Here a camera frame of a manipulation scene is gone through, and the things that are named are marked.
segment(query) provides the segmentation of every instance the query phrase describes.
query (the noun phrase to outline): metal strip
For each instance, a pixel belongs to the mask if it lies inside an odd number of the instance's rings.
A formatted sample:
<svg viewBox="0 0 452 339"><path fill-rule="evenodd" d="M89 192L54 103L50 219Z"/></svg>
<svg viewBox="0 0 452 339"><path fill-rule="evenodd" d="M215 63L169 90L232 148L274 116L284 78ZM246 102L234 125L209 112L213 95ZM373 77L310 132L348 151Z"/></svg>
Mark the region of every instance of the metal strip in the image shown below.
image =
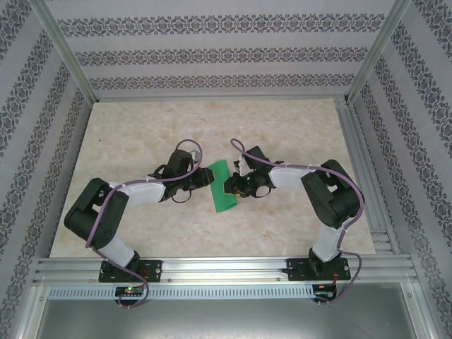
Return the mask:
<svg viewBox="0 0 452 339"><path fill-rule="evenodd" d="M371 165L369 152L365 147L355 110L353 107L348 107L344 100L335 100L335 105L357 183L366 196L366 216L369 228L371 232L386 231L393 253L399 254L400 249L396 235L381 195L374 168Z"/></svg>
<svg viewBox="0 0 452 339"><path fill-rule="evenodd" d="M30 294L26 299L25 308L22 314L18 317L20 322L18 329L12 338L17 339L35 339L39 331L42 316L44 315L45 304L49 288L45 286L32 286Z"/></svg>
<svg viewBox="0 0 452 339"><path fill-rule="evenodd" d="M287 258L159 258L163 261L161 281L151 285L297 284L299 282L289 282L287 275L281 272L286 268ZM410 255L363 255L362 260L363 268L357 283L417 281ZM348 261L354 274L358 260L351 256ZM33 283L48 286L101 285L97 281L101 262L97 258L41 259Z"/></svg>
<svg viewBox="0 0 452 339"><path fill-rule="evenodd" d="M432 315L418 282L401 283L411 322L418 339L438 339Z"/></svg>
<svg viewBox="0 0 452 339"><path fill-rule="evenodd" d="M396 0L388 15L386 16L383 25L381 26L378 35L376 36L374 43L369 49L366 58L362 62L361 67L355 78L353 79L352 85L346 95L347 102L353 103L357 99L359 92L369 77L377 59L380 57L384 47L388 43L391 35L393 34L398 22L402 18L405 10L410 4L410 0Z"/></svg>
<svg viewBox="0 0 452 339"><path fill-rule="evenodd" d="M343 95L193 95L163 97L113 97L103 98L99 102L154 102L154 101L223 101L223 100L310 100L340 99Z"/></svg>
<svg viewBox="0 0 452 339"><path fill-rule="evenodd" d="M49 300L112 300L115 286L53 286ZM235 286L152 286L148 299L152 300L218 300L218 299L289 299L313 298L310 284L290 286L235 285ZM137 300L140 297L123 297Z"/></svg>
<svg viewBox="0 0 452 339"><path fill-rule="evenodd" d="M87 103L90 107L93 107L94 103L99 100L90 84L90 81L88 80L88 77L85 75L85 72L78 63L71 46L69 46L68 41L64 37L57 20L55 20L52 15L46 1L30 0L30 5L32 6L37 17L40 19L41 24L44 26L45 31L52 40L60 57L63 59L73 78L77 82L77 85L85 96Z"/></svg>
<svg viewBox="0 0 452 339"><path fill-rule="evenodd" d="M374 243L375 253L390 254L393 253L393 248L389 242L387 231L380 230L380 232L371 232L372 241Z"/></svg>

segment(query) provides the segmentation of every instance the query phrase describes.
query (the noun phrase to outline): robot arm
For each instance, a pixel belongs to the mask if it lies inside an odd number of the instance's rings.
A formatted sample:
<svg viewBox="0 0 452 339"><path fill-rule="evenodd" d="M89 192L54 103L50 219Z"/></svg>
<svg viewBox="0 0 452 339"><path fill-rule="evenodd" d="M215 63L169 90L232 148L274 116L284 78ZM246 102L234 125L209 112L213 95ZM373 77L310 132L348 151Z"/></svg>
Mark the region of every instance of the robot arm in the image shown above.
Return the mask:
<svg viewBox="0 0 452 339"><path fill-rule="evenodd" d="M247 153L268 160L258 146ZM322 272L328 271L328 267L340 258L338 240L344 226L359 210L359 199L353 188L334 175L313 169L272 167L248 157L242 157L234 164L238 173L225 182L226 193L258 197L257 189L262 186L268 187L269 191L281 187L306 191L321 221L316 243L309 250L309 267L319 277ZM335 160L329 160L321 166L350 178Z"/></svg>
<svg viewBox="0 0 452 339"><path fill-rule="evenodd" d="M191 153L176 149L167 165L159 166L146 179L168 179L186 174L189 167L193 168L197 161ZM126 208L132 208L144 203L158 203L172 198L178 190L193 191L209 185L213 181L213 173L208 168L198 168L185 179L171 182L143 182L120 188L112 194L100 224L91 242L91 246L106 256L109 260L136 272L140 256L129 247L117 234L121 217ZM118 183L108 183L102 179L92 179L71 207L64 225L85 241L91 233L107 194Z"/></svg>

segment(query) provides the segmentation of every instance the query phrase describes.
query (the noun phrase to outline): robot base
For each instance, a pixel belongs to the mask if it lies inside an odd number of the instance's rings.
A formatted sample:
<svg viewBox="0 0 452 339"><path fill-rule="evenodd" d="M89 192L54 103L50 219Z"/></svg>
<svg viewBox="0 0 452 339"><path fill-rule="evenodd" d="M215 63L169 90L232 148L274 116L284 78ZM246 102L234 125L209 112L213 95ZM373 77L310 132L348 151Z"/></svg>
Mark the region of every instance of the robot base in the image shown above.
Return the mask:
<svg viewBox="0 0 452 339"><path fill-rule="evenodd" d="M140 260L138 262L138 269L134 271L144 277L148 283L159 283L162 272L162 261ZM141 280L103 261L100 266L99 283L141 283Z"/></svg>
<svg viewBox="0 0 452 339"><path fill-rule="evenodd" d="M289 258L286 263L287 268L282 271L287 273L289 281L332 280L334 272L337 274L337 280L350 280L352 278L346 258L338 258L334 262L324 265L319 273L311 268L308 258Z"/></svg>

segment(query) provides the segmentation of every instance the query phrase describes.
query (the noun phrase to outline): metal plate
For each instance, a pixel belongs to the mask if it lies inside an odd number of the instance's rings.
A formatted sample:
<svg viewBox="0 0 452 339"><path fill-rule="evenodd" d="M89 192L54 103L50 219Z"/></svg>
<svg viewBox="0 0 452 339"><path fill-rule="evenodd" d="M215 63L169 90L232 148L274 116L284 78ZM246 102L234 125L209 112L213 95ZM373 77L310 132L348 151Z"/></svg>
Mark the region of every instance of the metal plate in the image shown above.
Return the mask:
<svg viewBox="0 0 452 339"><path fill-rule="evenodd" d="M416 338L400 284L361 284L329 307L310 299L49 300L38 338Z"/></svg>
<svg viewBox="0 0 452 339"><path fill-rule="evenodd" d="M159 283L162 272L161 260L141 260L139 261L137 273L143 276L148 283ZM114 268L103 261L99 271L100 283L140 283L138 278Z"/></svg>
<svg viewBox="0 0 452 339"><path fill-rule="evenodd" d="M338 275L338 280L350 280L350 267L346 258L340 258L334 266L322 272L318 277L309 267L309 259L307 258L289 258L286 260L287 269L282 270L287 273L289 281L315 281L315 280L332 280L333 274Z"/></svg>

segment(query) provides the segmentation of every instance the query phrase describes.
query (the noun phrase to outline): aluminum frame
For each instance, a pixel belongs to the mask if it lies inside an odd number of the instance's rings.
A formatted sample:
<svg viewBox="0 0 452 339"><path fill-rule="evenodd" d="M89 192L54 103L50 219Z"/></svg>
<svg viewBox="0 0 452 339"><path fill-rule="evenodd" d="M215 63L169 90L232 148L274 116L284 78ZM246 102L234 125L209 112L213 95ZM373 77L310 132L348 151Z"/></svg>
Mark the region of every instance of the aluminum frame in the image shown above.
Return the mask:
<svg viewBox="0 0 452 339"><path fill-rule="evenodd" d="M85 71L82 69L75 53L69 45L68 40L64 37L57 20L50 11L47 2L45 0L30 0L30 5L32 6L36 16L40 19L46 33L50 36L50 39L54 43L60 57L67 65L74 80L77 82L77 85L81 89L86 102L90 105L90 107L93 107L94 103L98 102L99 99L97 98L97 95L93 90Z"/></svg>
<svg viewBox="0 0 452 339"><path fill-rule="evenodd" d="M399 23L410 3L410 0L395 0L391 10L389 11L385 21L383 22L383 25L380 28L380 31L378 32L372 46L370 47L369 52L364 58L364 61L362 62L357 75L353 79L352 85L350 86L350 89L348 90L348 93L346 95L347 103L353 104L353 102L355 102L355 100L359 96L359 92L361 91L362 86L366 82L367 77L375 66L384 47L391 38L391 35L394 33L397 24Z"/></svg>
<svg viewBox="0 0 452 339"><path fill-rule="evenodd" d="M285 260L289 256L269 257L215 257L215 258L158 258L162 260L161 282L150 286L212 286L271 285L288 287L299 285L290 282ZM347 256L351 274L355 274L358 260ZM409 254L363 255L363 267L355 283L400 283L405 302L418 338L438 338L433 320L420 288L414 263ZM42 258L32 282L32 290L14 338L36 338L42 320L49 290L54 286L116 286L97 280L100 258Z"/></svg>
<svg viewBox="0 0 452 339"><path fill-rule="evenodd" d="M371 229L375 255L363 255L362 271L355 283L399 283L405 297L413 327L418 338L438 338L432 316L420 286L414 263L409 254L400 254L398 243L383 207L381 192L377 189L375 174L364 149L362 135L353 111L345 99L335 99L336 109L357 181L363 188L369 208L366 210ZM227 258L159 258L163 261L161 282L150 286L281 286L300 285L290 282L282 273L289 256L227 257ZM358 261L347 256L351 274ZM98 282L100 258L41 258L32 282L16 336L36 338L43 317L47 297L52 287L94 287L124 284ZM330 283L330 281L305 284Z"/></svg>

